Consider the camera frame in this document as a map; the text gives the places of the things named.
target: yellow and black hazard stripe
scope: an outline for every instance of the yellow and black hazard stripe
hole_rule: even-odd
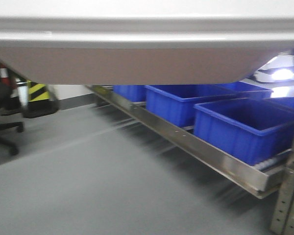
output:
[[[49,100],[49,92],[45,84],[28,81],[27,85],[29,102]]]

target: wall baseboard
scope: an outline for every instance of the wall baseboard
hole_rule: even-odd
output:
[[[94,102],[94,94],[85,94],[72,98],[61,99],[60,101],[60,109],[72,109],[79,106],[91,104]]]

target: shelf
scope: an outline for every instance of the shelf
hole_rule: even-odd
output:
[[[92,86],[89,88],[100,99],[137,119],[143,125],[191,154],[257,198],[265,198],[279,189],[284,173],[284,164],[278,164],[260,171],[258,168],[249,166],[192,135],[187,130],[179,128],[150,113],[142,104],[132,103],[103,86]]]

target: white wall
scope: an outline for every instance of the white wall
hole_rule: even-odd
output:
[[[92,93],[83,85],[53,85],[53,88],[60,100]]]

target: chair wheel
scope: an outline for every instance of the chair wheel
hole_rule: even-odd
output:
[[[23,132],[24,131],[24,125],[22,124],[22,125],[18,126],[16,128],[16,131],[19,132],[19,133]]]
[[[15,155],[17,155],[19,153],[19,150],[16,147],[11,147],[9,149],[9,153],[10,153],[11,156],[15,156]]]

